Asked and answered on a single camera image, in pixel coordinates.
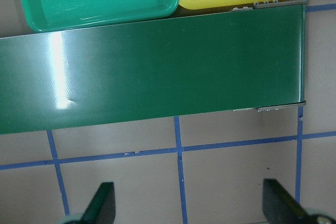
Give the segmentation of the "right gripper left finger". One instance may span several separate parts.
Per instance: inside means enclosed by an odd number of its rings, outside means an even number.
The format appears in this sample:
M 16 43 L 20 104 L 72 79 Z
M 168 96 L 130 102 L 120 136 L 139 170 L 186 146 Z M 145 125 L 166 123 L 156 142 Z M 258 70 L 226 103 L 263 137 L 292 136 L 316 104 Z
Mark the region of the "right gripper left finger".
M 79 223 L 114 223 L 115 203 L 114 183 L 101 183 Z

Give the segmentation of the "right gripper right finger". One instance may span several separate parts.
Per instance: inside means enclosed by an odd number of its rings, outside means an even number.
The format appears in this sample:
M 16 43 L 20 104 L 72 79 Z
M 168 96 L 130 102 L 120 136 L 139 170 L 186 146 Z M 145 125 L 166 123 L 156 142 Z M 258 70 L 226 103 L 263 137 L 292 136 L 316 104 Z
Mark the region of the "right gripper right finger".
M 312 223 L 312 217 L 276 179 L 264 179 L 262 210 L 268 223 Z

